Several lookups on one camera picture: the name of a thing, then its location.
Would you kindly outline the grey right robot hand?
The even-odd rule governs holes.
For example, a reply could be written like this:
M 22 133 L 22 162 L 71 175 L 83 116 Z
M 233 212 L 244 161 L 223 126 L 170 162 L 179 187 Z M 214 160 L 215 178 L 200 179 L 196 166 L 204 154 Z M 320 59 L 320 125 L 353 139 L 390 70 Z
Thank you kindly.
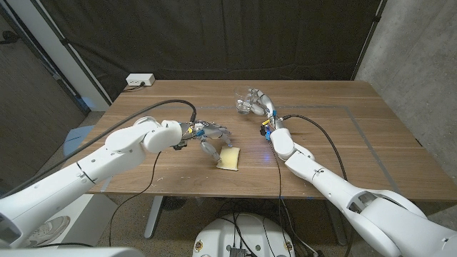
M 259 89 L 248 87 L 247 99 L 243 100 L 243 106 L 256 115 L 265 116 L 273 129 L 283 128 L 272 100 Z

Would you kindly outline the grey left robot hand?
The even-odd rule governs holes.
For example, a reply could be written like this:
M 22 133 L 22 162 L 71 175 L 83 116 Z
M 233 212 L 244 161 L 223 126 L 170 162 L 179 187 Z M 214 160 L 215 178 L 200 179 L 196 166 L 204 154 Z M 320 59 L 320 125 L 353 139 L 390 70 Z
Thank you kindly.
M 190 140 L 199 140 L 202 151 L 210 155 L 215 161 L 220 161 L 221 156 L 207 139 L 221 139 L 228 146 L 231 146 L 231 140 L 229 138 L 231 132 L 220 124 L 198 120 L 194 123 L 180 123 L 180 126 L 182 137 L 181 141 L 174 146 L 175 150 L 181 150 L 183 147 L 187 147 L 187 143 Z

